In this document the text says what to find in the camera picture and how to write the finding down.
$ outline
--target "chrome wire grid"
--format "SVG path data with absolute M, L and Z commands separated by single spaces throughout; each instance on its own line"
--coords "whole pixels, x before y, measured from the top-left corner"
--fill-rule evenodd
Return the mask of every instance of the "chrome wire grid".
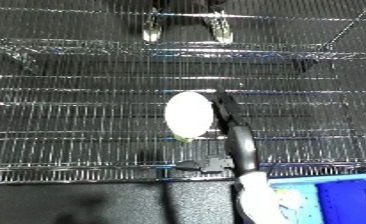
M 142 0 L 0 1 L 0 183 L 216 180 L 176 162 L 224 154 L 216 125 L 172 139 L 182 91 L 234 94 L 273 176 L 366 171 L 366 0 L 232 0 L 235 42 L 173 3 L 155 44 Z

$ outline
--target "gray floor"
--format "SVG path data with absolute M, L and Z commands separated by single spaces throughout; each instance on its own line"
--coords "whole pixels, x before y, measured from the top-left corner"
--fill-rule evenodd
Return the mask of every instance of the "gray floor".
M 0 186 L 0 224 L 232 224 L 231 182 Z

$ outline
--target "blue container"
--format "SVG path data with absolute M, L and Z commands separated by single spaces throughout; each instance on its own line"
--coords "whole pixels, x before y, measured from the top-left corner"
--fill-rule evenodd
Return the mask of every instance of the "blue container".
M 272 179 L 295 224 L 366 224 L 366 174 Z

